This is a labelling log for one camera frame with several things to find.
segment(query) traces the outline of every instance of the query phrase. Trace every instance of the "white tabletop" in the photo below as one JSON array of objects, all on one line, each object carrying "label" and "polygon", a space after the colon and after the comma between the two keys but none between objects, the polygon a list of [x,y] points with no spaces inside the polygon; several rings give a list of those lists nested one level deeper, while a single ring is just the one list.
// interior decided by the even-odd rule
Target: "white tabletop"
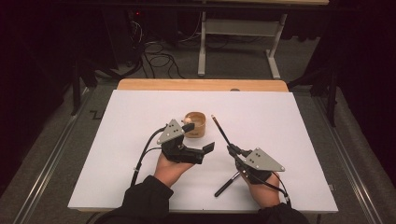
[{"label": "white tabletop", "polygon": [[[292,93],[265,91],[114,91],[68,207],[119,207],[149,137],[191,111],[206,115],[206,131],[203,138],[185,138],[185,145],[202,148],[215,142],[215,149],[173,186],[171,212],[246,213],[259,208],[242,178],[214,197],[236,169],[212,114],[232,143],[242,149],[260,147],[286,168],[279,174],[295,209],[338,211]],[[150,147],[158,147],[159,136]],[[159,153],[145,157],[137,183],[153,174]]]}]

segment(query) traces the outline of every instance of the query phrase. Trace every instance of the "haptic device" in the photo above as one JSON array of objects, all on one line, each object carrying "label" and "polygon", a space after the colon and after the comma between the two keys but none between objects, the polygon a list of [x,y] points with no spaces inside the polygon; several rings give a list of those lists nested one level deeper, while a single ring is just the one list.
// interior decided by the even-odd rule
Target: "haptic device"
[{"label": "haptic device", "polygon": [[[218,120],[215,116],[212,115],[213,121],[215,121],[216,125],[219,128],[221,135],[224,137],[225,141],[227,142],[227,149],[228,153],[235,159],[235,166],[236,169],[239,171],[241,175],[244,175],[250,184],[257,185],[257,184],[264,184],[265,186],[276,189],[283,193],[286,203],[291,206],[289,195],[283,186],[283,189],[278,188],[277,186],[271,185],[266,182],[266,180],[274,174],[277,178],[279,176],[275,172],[284,172],[285,167],[279,164],[276,160],[271,158],[268,154],[266,154],[263,150],[259,147],[256,147],[254,150],[244,150],[240,147],[232,144],[227,136],[225,135],[224,131],[221,129]],[[232,181],[229,180],[226,185],[224,185],[218,192],[216,192],[215,197],[218,197],[219,194],[227,188]]]},{"label": "haptic device", "polygon": [[174,162],[201,164],[204,155],[213,151],[214,142],[204,146],[202,149],[186,147],[183,144],[184,133],[192,131],[194,126],[194,123],[188,123],[181,127],[174,119],[169,122],[157,141],[157,144],[161,145],[166,159]]}]

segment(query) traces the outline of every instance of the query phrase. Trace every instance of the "small wooden cup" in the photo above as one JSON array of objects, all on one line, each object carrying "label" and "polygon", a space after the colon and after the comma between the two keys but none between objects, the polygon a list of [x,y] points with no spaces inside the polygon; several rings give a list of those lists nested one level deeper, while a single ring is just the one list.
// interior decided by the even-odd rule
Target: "small wooden cup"
[{"label": "small wooden cup", "polygon": [[205,134],[206,117],[201,112],[190,112],[182,120],[184,124],[194,123],[195,127],[192,131],[184,133],[189,138],[199,138]]}]

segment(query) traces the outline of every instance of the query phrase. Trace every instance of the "black plastic part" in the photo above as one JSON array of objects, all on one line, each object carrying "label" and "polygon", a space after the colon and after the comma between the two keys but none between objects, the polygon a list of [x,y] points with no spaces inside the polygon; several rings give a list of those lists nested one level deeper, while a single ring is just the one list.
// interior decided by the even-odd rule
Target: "black plastic part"
[{"label": "black plastic part", "polygon": [[188,124],[184,125],[184,126],[181,127],[181,128],[183,129],[183,131],[184,131],[185,133],[190,132],[190,131],[194,130],[194,128],[195,128],[195,123],[188,123]]},{"label": "black plastic part", "polygon": [[251,150],[243,150],[234,144],[230,144],[229,146],[227,146],[227,149],[232,157],[234,157],[236,154],[247,157],[251,153]]},{"label": "black plastic part", "polygon": [[169,161],[202,164],[204,155],[213,151],[215,143],[211,143],[203,149],[189,148],[183,145],[184,135],[162,143],[163,155]]},{"label": "black plastic part", "polygon": [[235,166],[241,175],[247,175],[248,181],[253,185],[263,184],[272,174],[272,171],[256,170],[244,164],[239,158],[235,158]]},{"label": "black plastic part", "polygon": [[227,189],[232,183],[233,183],[233,180],[229,179],[229,180],[227,181],[227,183],[225,183],[225,184],[215,193],[215,197],[219,197],[219,195],[220,195],[225,189]]}]

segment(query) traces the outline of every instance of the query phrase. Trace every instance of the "black stylus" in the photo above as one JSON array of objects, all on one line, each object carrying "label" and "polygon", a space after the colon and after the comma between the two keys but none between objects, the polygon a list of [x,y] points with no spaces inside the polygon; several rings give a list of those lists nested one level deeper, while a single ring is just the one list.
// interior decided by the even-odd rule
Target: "black stylus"
[{"label": "black stylus", "polygon": [[225,184],[215,193],[215,197],[219,197],[219,195],[220,195],[225,189],[227,189],[239,175],[240,175],[239,172],[237,172],[235,175],[233,175],[233,177],[231,177],[231,179],[229,179],[229,180],[227,181],[227,183],[225,183]]}]

